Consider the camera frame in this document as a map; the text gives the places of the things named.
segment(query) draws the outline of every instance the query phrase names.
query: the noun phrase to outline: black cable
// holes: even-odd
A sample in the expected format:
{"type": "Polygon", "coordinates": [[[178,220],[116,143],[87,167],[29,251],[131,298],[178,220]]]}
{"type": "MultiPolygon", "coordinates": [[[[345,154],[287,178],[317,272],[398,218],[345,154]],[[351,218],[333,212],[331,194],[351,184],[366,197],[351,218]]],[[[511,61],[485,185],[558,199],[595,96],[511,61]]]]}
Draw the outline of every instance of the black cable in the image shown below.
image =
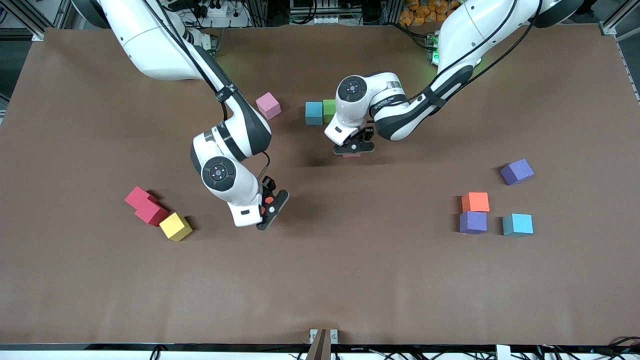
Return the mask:
{"type": "Polygon", "coordinates": [[[413,42],[415,42],[416,45],[418,45],[419,47],[425,49],[425,50],[431,50],[431,51],[436,51],[438,50],[437,47],[431,47],[431,46],[425,46],[420,44],[420,42],[418,42],[418,40],[415,38],[415,35],[413,35],[413,33],[411,31],[409,31],[409,27],[407,26],[407,32],[409,34],[409,36],[411,37],[411,40],[413,40],[413,42]]]}
{"type": "Polygon", "coordinates": [[[542,351],[539,345],[536,345],[536,351],[533,354],[540,360],[545,360],[545,353],[542,351]]]}
{"type": "Polygon", "coordinates": [[[149,360],[158,360],[160,359],[160,351],[162,350],[169,350],[166,348],[166,346],[162,345],[162,344],[158,344],[156,346],[154,346],[154,349],[151,351],[151,356],[149,357],[149,360]]]}
{"type": "Polygon", "coordinates": [[[257,28],[257,26],[255,25],[256,23],[262,25],[262,22],[256,21],[256,19],[260,19],[266,24],[266,22],[267,22],[266,19],[264,19],[264,18],[262,18],[262,17],[260,17],[258,15],[254,15],[253,12],[249,11],[249,8],[246,7],[244,1],[241,1],[241,3],[242,3],[242,6],[243,6],[244,10],[247,13],[247,15],[249,15],[251,17],[251,21],[253,22],[253,27],[254,28],[257,28]]]}
{"type": "Polygon", "coordinates": [[[540,9],[542,9],[542,0],[540,0],[538,2],[538,8],[536,9],[536,14],[533,16],[532,19],[529,20],[529,26],[527,26],[527,29],[524,31],[524,33],[522,33],[520,38],[509,48],[509,50],[507,50],[504,54],[502,54],[499,58],[497,58],[493,63],[491,63],[491,65],[487,66],[486,69],[484,69],[480,73],[478,73],[478,75],[474,76],[471,80],[469,80],[466,83],[462,84],[462,86],[460,86],[456,91],[454,91],[453,94],[451,94],[449,97],[451,98],[453,95],[456,95],[460,90],[464,89],[467,85],[469,85],[472,82],[474,82],[477,78],[482,76],[485,72],[489,71],[489,69],[491,69],[495,64],[497,64],[502,59],[504,59],[511,51],[513,51],[513,49],[515,49],[516,46],[518,46],[520,44],[520,42],[522,40],[524,40],[524,38],[530,32],[531,28],[533,28],[533,23],[536,22],[536,19],[538,18],[538,15],[540,14],[540,9]]]}
{"type": "MultiPolygon", "coordinates": [[[[516,4],[518,3],[518,0],[513,0],[513,3],[511,4],[511,8],[509,9],[509,13],[507,14],[507,16],[504,17],[504,20],[502,20],[502,22],[500,23],[500,25],[498,25],[497,28],[495,28],[495,30],[493,30],[493,33],[491,33],[491,35],[489,35],[488,37],[486,37],[486,39],[484,39],[483,41],[480,42],[480,44],[478,44],[476,47],[474,47],[473,49],[471,49],[469,52],[467,52],[466,54],[464,54],[463,56],[460,56],[456,61],[454,61],[453,63],[451,63],[449,66],[447,66],[445,69],[443,69],[442,71],[440,71],[435,78],[433,78],[433,80],[431,81],[431,84],[433,84],[442,74],[444,74],[445,72],[447,72],[447,70],[451,69],[452,67],[454,67],[455,65],[457,65],[460,61],[462,61],[464,58],[466,58],[467,56],[471,55],[471,53],[473,53],[476,49],[481,48],[483,45],[485,45],[493,36],[495,36],[495,34],[498,33],[498,31],[500,31],[502,29],[502,27],[507,23],[507,21],[509,20],[509,18],[511,18],[511,14],[513,13],[513,10],[516,7],[516,4]]],[[[540,6],[542,4],[542,0],[540,0],[539,5],[538,5],[538,9],[540,9],[540,6]]],[[[455,91],[452,95],[449,96],[449,98],[451,98],[451,96],[453,96],[455,93],[457,93],[458,91],[460,91],[464,86],[466,85],[462,85],[457,91],[455,91]]],[[[409,102],[419,96],[422,95],[422,92],[417,93],[416,95],[408,98],[407,100],[403,100],[403,101],[396,101],[396,102],[392,102],[390,104],[388,104],[387,106],[395,106],[395,105],[400,105],[403,104],[405,102],[409,102]]]]}
{"type": "Polygon", "coordinates": [[[383,24],[380,24],[381,26],[394,26],[396,29],[402,31],[403,33],[407,34],[407,35],[413,35],[417,38],[427,38],[428,35],[425,34],[418,34],[418,33],[414,33],[412,31],[410,31],[409,29],[405,29],[403,28],[400,24],[396,23],[396,22],[384,22],[383,24]]]}
{"type": "Polygon", "coordinates": [[[269,164],[271,164],[271,158],[269,157],[269,154],[267,154],[266,151],[262,152],[266,157],[267,157],[267,164],[262,168],[262,171],[260,171],[260,175],[258,175],[258,181],[260,181],[260,179],[262,179],[262,176],[267,172],[267,169],[269,168],[269,164]]]}
{"type": "Polygon", "coordinates": [[[295,21],[295,20],[291,20],[291,22],[293,22],[294,24],[297,24],[297,25],[308,24],[310,21],[312,21],[314,19],[314,17],[316,17],[317,10],[318,10],[318,3],[317,3],[317,0],[314,0],[313,4],[309,5],[309,14],[307,15],[307,17],[304,20],[302,20],[300,22],[295,21]]]}
{"type": "Polygon", "coordinates": [[[466,356],[473,357],[473,358],[474,358],[474,359],[476,359],[476,360],[486,360],[486,359],[485,359],[485,358],[483,358],[483,357],[477,357],[477,356],[475,356],[475,355],[471,355],[471,354],[469,354],[468,352],[463,352],[462,354],[465,354],[466,356]]]}
{"type": "Polygon", "coordinates": [[[193,17],[196,18],[196,23],[198,24],[199,29],[204,29],[202,27],[202,24],[200,23],[200,19],[198,19],[198,17],[196,16],[196,12],[193,11],[193,8],[189,8],[189,10],[191,10],[191,13],[193,14],[193,17]]]}
{"type": "Polygon", "coordinates": [[[609,344],[609,347],[615,347],[622,343],[626,343],[629,340],[640,340],[640,336],[627,336],[626,338],[620,339],[614,343],[609,344]]]}
{"type": "Polygon", "coordinates": [[[569,352],[569,351],[566,351],[566,350],[563,350],[560,346],[557,346],[557,345],[556,345],[555,347],[556,347],[558,350],[560,350],[560,351],[564,352],[565,354],[569,355],[570,357],[572,357],[572,358],[573,358],[573,360],[581,360],[579,357],[575,356],[573,353],[571,353],[571,352],[569,352]]]}
{"type": "Polygon", "coordinates": [[[166,7],[166,6],[163,6],[162,8],[163,8],[163,9],[165,9],[166,11],[168,11],[168,12],[172,12],[172,13],[177,13],[177,12],[179,12],[179,11],[184,10],[184,9],[171,10],[171,9],[169,9],[169,8],[168,8],[168,7],[166,7]]]}
{"type": "MultiPolygon", "coordinates": [[[[184,51],[184,53],[187,55],[187,57],[193,63],[193,66],[195,66],[195,68],[198,70],[198,72],[202,76],[202,79],[207,83],[207,85],[209,85],[211,90],[213,90],[214,92],[217,93],[218,89],[216,89],[216,87],[213,85],[213,83],[211,82],[211,80],[209,79],[207,74],[204,72],[204,70],[202,70],[200,64],[198,64],[198,62],[193,58],[193,56],[189,52],[189,49],[187,48],[187,45],[185,45],[184,42],[182,42],[182,38],[180,37],[180,34],[178,34],[178,31],[175,29],[175,26],[173,25],[173,23],[169,19],[169,15],[167,15],[167,13],[164,11],[164,9],[162,7],[162,4],[160,3],[160,0],[156,0],[156,4],[160,8],[160,11],[162,11],[162,13],[164,14],[164,18],[166,19],[166,22],[169,24],[169,26],[171,26],[171,29],[173,30],[173,32],[171,32],[167,28],[167,26],[164,23],[164,21],[162,21],[162,19],[160,19],[158,14],[156,14],[156,12],[151,7],[151,5],[147,2],[147,0],[142,0],[142,2],[145,3],[145,6],[149,10],[149,12],[156,18],[156,20],[160,23],[160,25],[162,25],[164,30],[169,34],[169,36],[173,39],[173,41],[175,41],[175,43],[178,45],[178,47],[180,47],[184,51]]],[[[224,116],[223,121],[225,121],[225,120],[228,119],[227,106],[225,105],[224,102],[220,102],[220,106],[222,106],[222,114],[224,116]]]]}

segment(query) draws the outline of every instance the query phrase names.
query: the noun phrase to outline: red cube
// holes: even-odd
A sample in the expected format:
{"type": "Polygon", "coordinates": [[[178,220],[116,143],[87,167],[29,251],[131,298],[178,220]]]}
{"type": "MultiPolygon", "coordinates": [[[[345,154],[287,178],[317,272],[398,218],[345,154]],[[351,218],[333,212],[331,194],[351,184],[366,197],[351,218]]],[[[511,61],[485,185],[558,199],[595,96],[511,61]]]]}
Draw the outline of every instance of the red cube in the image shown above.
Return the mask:
{"type": "Polygon", "coordinates": [[[136,210],[136,216],[149,225],[160,226],[162,220],[169,216],[169,211],[151,200],[143,200],[136,210]]]}
{"type": "Polygon", "coordinates": [[[126,201],[126,203],[131,205],[134,209],[138,209],[138,206],[140,206],[140,204],[142,204],[142,202],[145,200],[149,200],[154,204],[158,202],[158,199],[151,196],[145,190],[142,190],[139,186],[133,188],[133,191],[130,192],[124,199],[124,201],[126,201]]]}

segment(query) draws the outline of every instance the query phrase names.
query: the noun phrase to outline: purple cube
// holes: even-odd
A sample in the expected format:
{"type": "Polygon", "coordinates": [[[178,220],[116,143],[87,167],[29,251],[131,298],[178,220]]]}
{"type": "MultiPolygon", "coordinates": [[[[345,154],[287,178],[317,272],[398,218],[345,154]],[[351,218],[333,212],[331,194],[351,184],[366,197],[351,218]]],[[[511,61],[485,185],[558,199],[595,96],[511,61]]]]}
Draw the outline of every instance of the purple cube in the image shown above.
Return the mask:
{"type": "Polygon", "coordinates": [[[465,211],[460,215],[460,232],[465,234],[482,234],[486,232],[486,213],[465,211]]]}
{"type": "Polygon", "coordinates": [[[533,176],[533,170],[531,170],[529,163],[525,159],[520,159],[505,166],[500,170],[500,173],[507,182],[507,185],[519,184],[533,176]]]}

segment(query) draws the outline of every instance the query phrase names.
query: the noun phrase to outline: pink cube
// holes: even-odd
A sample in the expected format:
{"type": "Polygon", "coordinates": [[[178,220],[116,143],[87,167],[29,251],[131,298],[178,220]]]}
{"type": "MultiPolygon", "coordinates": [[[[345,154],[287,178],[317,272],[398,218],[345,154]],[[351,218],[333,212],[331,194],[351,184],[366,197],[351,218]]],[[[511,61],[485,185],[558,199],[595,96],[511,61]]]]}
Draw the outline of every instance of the pink cube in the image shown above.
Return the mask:
{"type": "Polygon", "coordinates": [[[258,110],[267,120],[273,119],[281,112],[280,103],[270,92],[260,96],[255,102],[258,104],[258,110]]]}
{"type": "Polygon", "coordinates": [[[133,188],[133,190],[124,199],[124,201],[126,201],[126,203],[131,205],[134,209],[137,209],[144,200],[149,200],[154,204],[158,202],[155,197],[151,196],[145,190],[142,190],[139,186],[133,188]]]}
{"type": "Polygon", "coordinates": [[[149,225],[160,226],[162,220],[169,216],[169,211],[150,200],[143,200],[136,210],[136,216],[149,225]]]}

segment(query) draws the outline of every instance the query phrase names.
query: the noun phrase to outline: yellow cube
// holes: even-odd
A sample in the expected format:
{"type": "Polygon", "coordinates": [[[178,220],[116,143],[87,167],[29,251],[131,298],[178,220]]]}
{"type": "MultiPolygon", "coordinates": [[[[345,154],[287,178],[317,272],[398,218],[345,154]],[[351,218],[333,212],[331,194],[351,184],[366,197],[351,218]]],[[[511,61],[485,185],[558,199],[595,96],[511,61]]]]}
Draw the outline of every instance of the yellow cube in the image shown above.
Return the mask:
{"type": "Polygon", "coordinates": [[[168,218],[160,223],[160,227],[166,237],[173,241],[180,241],[193,231],[189,223],[187,223],[187,220],[178,215],[178,213],[169,215],[168,218]]]}

